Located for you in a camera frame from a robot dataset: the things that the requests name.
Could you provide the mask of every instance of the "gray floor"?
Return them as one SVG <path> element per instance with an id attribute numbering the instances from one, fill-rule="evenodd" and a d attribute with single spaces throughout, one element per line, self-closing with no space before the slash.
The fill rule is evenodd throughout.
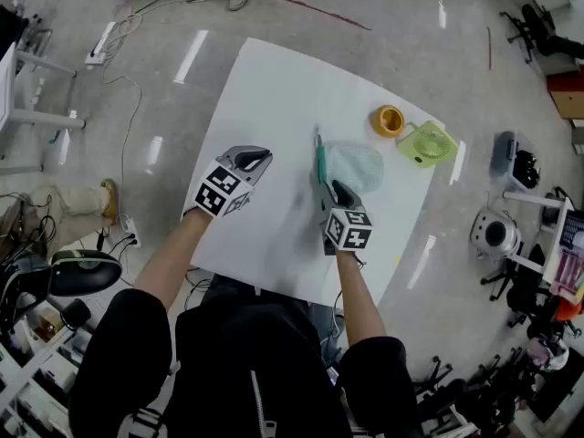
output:
<path id="1" fill-rule="evenodd" d="M 70 106 L 89 123 L 84 131 L 61 131 L 53 144 L 48 143 L 53 130 L 33 133 L 43 146 L 45 173 L 2 178 L 0 189 L 25 192 L 48 181 L 88 186 L 103 177 L 120 182 L 121 146 L 138 92 L 126 79 L 103 85 L 101 68 L 86 70 L 83 65 L 116 14 L 113 0 L 23 1 L 28 13 L 38 12 L 54 29 L 46 54 L 79 70 L 73 85 L 47 75 L 39 107 L 62 112 Z M 437 167 L 380 311 L 388 331 L 405 343 L 414 376 L 425 371 L 433 355 L 467 376 L 478 363 L 496 353 L 506 355 L 526 340 L 523 328 L 506 327 L 506 302 L 489 302 L 492 288 L 478 284 L 494 264 L 477 260 L 468 244 L 487 191 L 495 207 L 519 221 L 527 245 L 536 233 L 537 209 L 505 203 L 499 197 L 504 185 L 489 175 L 495 135 L 517 129 L 534 144 L 542 168 L 540 193 L 559 184 L 579 204 L 584 185 L 582 161 L 570 146 L 570 127 L 556 112 L 545 80 L 535 65 L 524 63 L 522 48 L 506 41 L 512 31 L 498 12 L 518 14 L 521 0 L 301 1 L 371 31 L 280 0 L 251 0 L 236 13 L 225 10 L 227 0 L 211 0 L 162 6 L 128 36 L 106 74 L 106 79 L 130 77 L 142 90 L 125 150 L 122 206 L 136 220 L 144 245 L 128 251 L 126 276 L 135 278 L 178 222 L 197 153 L 239 47 L 247 37 L 260 38 L 391 90 L 443 121 L 465 142 L 458 181 L 449 184 L 452 165 Z M 118 18 L 128 12 L 119 9 Z M 173 83 L 200 30 L 209 33 L 184 84 Z M 412 287 L 430 235 L 435 245 Z M 182 297 L 186 293 L 185 285 Z"/>

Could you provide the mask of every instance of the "light blue cloth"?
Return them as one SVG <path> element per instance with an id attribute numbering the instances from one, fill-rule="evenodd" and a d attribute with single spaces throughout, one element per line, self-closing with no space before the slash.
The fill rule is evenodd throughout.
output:
<path id="1" fill-rule="evenodd" d="M 327 183 L 338 180 L 358 195 L 377 190 L 383 178 L 379 151 L 355 143 L 325 142 Z"/>

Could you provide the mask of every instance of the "power strip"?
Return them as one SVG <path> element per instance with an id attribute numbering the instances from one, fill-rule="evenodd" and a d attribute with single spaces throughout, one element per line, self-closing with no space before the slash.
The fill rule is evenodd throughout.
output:
<path id="1" fill-rule="evenodd" d="M 134 239 L 136 239 L 136 243 L 131 246 L 135 246 L 136 248 L 140 248 L 142 246 L 142 242 L 138 235 L 138 228 L 136 228 L 136 223 L 131 217 L 124 219 L 121 221 L 121 228 L 126 234 L 134 234 Z"/>

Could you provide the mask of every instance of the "sleeve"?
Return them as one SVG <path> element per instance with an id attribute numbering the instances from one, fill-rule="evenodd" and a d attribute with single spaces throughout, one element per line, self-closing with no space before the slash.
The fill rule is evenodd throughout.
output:
<path id="1" fill-rule="evenodd" d="M 122 290 L 89 342 L 69 399 L 76 437 L 117 436 L 123 418 L 159 394 L 172 361 L 172 341 L 161 301 Z"/>
<path id="2" fill-rule="evenodd" d="M 339 382 L 359 426 L 375 435 L 421 438 L 422 425 L 405 348 L 396 338 L 364 339 L 339 366 Z"/>

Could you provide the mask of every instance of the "white board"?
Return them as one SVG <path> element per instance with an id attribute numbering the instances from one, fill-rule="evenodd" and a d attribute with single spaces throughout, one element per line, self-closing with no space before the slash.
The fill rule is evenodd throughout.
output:
<path id="1" fill-rule="evenodd" d="M 268 148 L 274 160 L 241 212 L 211 223 L 192 263 L 281 294 L 331 306 L 339 292 L 333 256 L 324 256 L 312 186 L 314 127 L 323 141 L 356 141 L 384 160 L 381 187 L 361 197 L 375 229 L 358 252 L 363 277 L 379 303 L 410 238 L 433 167 L 420 169 L 394 140 L 370 126 L 380 105 L 406 121 L 434 120 L 389 91 L 298 52 L 247 39 L 235 61 L 194 168 L 192 200 L 209 162 L 235 145 Z"/>

